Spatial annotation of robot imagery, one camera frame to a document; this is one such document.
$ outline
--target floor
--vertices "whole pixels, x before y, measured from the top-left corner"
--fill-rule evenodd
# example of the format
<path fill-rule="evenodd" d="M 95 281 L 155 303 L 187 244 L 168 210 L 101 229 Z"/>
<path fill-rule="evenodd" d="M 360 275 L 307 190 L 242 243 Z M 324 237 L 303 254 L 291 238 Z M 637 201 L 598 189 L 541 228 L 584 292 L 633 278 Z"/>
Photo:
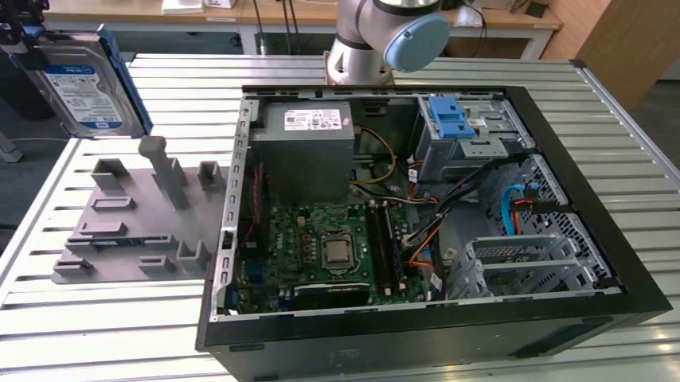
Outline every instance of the floor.
<path fill-rule="evenodd" d="M 137 51 L 145 53 L 240 53 L 240 48 L 234 46 L 226 33 L 199 33 L 188 35 L 177 33 L 172 37 L 172 44 L 167 44 L 165 33 L 151 33 L 143 41 L 135 33 L 119 33 L 116 39 L 121 51 Z M 268 37 L 272 51 L 284 53 L 284 37 Z M 303 36 L 303 50 L 308 54 L 320 53 L 328 42 L 322 37 Z M 0 64 L 1 74 L 8 69 Z M 30 202 L 38 192 L 55 164 L 56 158 L 64 148 L 67 139 L 60 129 L 60 122 L 53 117 L 40 121 L 28 121 L 21 118 L 14 110 L 2 101 L 12 89 L 0 86 L 0 132 L 9 139 L 21 139 L 13 143 L 22 151 L 24 158 L 20 163 L 0 163 L 0 224 L 18 224 Z M 680 81 L 660 81 L 632 116 L 640 123 L 645 132 L 660 146 L 676 166 L 680 166 Z M 24 140 L 26 138 L 48 138 L 40 140 Z M 0 251 L 6 246 L 12 237 L 10 230 L 0 229 Z"/>

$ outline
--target ram slot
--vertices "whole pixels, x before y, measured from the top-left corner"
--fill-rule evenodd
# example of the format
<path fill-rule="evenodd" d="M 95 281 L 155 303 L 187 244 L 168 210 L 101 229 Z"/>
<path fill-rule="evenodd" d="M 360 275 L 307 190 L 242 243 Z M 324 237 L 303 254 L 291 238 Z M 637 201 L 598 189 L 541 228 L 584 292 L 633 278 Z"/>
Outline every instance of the ram slot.
<path fill-rule="evenodd" d="M 386 296 L 397 289 L 397 269 L 394 267 L 390 240 L 391 225 L 382 205 L 366 206 L 366 229 L 371 247 L 372 274 L 378 292 Z"/>
<path fill-rule="evenodd" d="M 399 251 L 399 242 L 397 240 L 397 231 L 394 228 L 394 225 L 391 224 L 391 211 L 390 207 L 384 207 L 384 219 L 386 219 L 386 226 L 387 231 L 390 235 L 390 253 L 391 253 L 391 267 L 394 268 L 394 272 L 397 275 L 397 287 L 398 290 L 406 289 L 406 284 L 403 281 L 403 268 L 402 268 L 402 253 Z"/>

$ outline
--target motherboard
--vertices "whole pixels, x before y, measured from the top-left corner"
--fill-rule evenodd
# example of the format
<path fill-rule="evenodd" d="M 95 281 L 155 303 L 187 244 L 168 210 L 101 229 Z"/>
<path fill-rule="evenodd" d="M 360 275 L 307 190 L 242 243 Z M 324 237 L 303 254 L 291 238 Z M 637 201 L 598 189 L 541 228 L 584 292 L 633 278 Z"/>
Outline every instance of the motherboard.
<path fill-rule="evenodd" d="M 252 313 L 425 299 L 419 273 L 402 264 L 402 205 L 274 206 L 268 224 L 267 256 L 243 267 Z"/>

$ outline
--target power supply label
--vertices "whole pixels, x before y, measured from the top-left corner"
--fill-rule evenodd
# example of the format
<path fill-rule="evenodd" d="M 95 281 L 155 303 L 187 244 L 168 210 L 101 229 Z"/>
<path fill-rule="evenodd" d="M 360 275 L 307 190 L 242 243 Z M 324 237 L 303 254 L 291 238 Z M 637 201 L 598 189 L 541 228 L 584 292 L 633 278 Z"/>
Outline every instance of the power supply label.
<path fill-rule="evenodd" d="M 286 130 L 339 130 L 340 110 L 288 110 L 286 111 Z"/>

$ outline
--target yellow cable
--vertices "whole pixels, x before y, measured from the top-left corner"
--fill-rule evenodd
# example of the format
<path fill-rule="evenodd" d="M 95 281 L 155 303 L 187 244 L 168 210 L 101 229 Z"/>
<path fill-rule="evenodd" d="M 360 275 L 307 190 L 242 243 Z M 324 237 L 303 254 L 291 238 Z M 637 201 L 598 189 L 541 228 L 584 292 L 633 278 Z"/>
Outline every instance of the yellow cable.
<path fill-rule="evenodd" d="M 382 175 L 380 177 L 376 177 L 375 179 L 366 179 L 363 181 L 358 181 L 358 180 L 356 181 L 350 181 L 350 183 L 352 185 L 372 185 L 372 184 L 379 183 L 380 181 L 386 180 L 391 176 L 391 174 L 394 173 L 394 169 L 397 168 L 397 156 L 394 155 L 394 151 L 391 150 L 390 145 L 387 144 L 384 139 L 382 139 L 382 137 L 378 135 L 378 133 L 375 131 L 372 131 L 371 129 L 368 129 L 366 127 L 362 127 L 360 130 L 366 131 L 370 135 L 372 135 L 375 137 L 375 139 L 378 141 L 380 141 L 382 145 L 384 146 L 384 148 L 390 152 L 390 158 L 391 158 L 390 170 L 386 172 L 384 175 Z"/>

